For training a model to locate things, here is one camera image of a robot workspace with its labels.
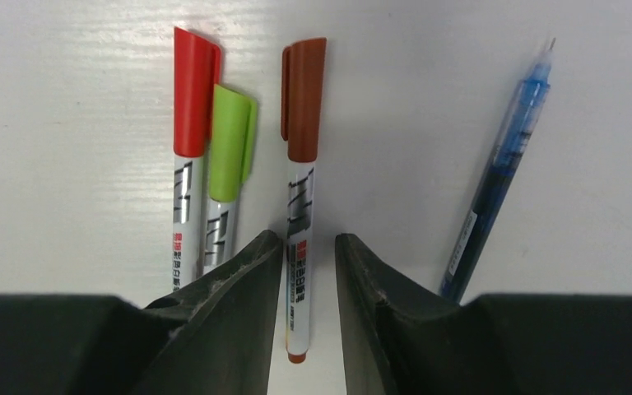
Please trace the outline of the blue gel pen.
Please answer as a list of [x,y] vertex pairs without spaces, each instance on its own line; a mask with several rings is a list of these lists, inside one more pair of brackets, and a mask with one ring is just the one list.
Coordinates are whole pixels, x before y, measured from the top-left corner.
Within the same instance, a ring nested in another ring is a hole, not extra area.
[[461,301],[514,180],[551,89],[554,47],[552,38],[515,89],[439,287],[446,300]]

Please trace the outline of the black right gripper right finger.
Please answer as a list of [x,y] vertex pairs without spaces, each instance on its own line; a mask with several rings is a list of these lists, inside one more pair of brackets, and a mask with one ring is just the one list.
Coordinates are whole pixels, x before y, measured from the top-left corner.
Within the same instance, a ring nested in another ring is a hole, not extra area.
[[349,394],[632,394],[632,296],[448,301],[335,239]]

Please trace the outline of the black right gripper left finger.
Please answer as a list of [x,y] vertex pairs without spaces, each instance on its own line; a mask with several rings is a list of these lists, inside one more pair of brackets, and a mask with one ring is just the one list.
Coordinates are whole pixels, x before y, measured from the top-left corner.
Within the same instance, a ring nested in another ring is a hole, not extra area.
[[113,295],[0,295],[0,394],[264,394],[282,241],[140,309]]

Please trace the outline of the brown marker cap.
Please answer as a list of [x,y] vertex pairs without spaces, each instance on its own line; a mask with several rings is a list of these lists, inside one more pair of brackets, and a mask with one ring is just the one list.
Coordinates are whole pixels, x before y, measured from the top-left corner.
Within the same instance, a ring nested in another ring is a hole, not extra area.
[[297,163],[318,156],[327,39],[304,39],[286,46],[281,58],[281,137],[287,157]]

